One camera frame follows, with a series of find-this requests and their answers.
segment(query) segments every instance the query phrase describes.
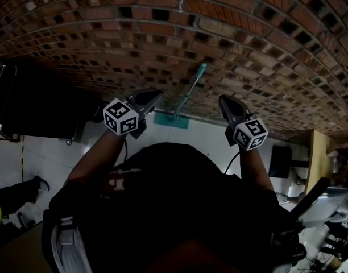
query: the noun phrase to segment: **wire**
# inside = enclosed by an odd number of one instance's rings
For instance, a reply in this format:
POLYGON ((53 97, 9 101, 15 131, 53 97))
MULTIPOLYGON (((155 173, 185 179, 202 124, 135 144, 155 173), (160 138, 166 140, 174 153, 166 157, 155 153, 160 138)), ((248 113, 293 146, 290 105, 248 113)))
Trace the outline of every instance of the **wire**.
POLYGON ((229 163, 229 166, 227 167, 227 169, 226 169, 226 171, 225 171, 225 174, 226 174, 227 171, 229 170, 229 168, 230 168, 230 166, 231 166, 233 160, 236 159, 236 157, 237 157, 239 154, 240 154, 240 152, 238 152, 238 153, 232 158, 232 160, 231 160, 230 163, 229 163))
POLYGON ((126 160, 127 160, 127 141, 126 141, 126 139, 123 141, 123 144, 125 145, 125 158, 123 159, 123 162, 126 162, 126 160))

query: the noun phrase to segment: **shoe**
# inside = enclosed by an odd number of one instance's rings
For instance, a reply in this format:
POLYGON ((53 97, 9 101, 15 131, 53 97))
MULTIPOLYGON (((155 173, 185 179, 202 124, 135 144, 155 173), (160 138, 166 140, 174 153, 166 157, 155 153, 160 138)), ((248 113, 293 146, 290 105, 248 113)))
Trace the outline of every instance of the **shoe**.
POLYGON ((41 190, 50 191, 50 186, 45 180, 41 179, 39 176, 35 176, 34 179, 39 181, 41 190))

